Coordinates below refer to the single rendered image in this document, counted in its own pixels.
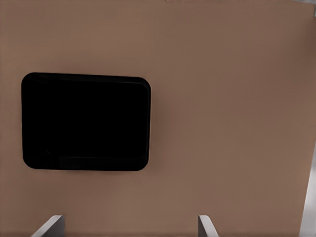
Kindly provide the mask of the black storage box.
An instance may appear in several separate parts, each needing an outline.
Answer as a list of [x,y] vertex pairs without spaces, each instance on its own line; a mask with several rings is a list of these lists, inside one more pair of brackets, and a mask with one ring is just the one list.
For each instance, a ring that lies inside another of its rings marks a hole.
[[21,109],[29,168],[139,171],[148,164],[151,86],[144,78],[29,73]]

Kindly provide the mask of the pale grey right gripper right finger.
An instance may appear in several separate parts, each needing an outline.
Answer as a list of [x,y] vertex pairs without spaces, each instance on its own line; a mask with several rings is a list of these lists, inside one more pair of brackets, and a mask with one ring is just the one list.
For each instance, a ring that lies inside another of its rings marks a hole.
[[198,237],[220,237],[208,215],[199,215],[197,223]]

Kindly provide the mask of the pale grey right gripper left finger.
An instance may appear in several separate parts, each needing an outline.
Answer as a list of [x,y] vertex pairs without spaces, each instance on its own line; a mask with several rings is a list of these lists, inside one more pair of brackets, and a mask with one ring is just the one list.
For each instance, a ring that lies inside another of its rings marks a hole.
[[52,216],[31,237],[65,237],[65,217],[63,215]]

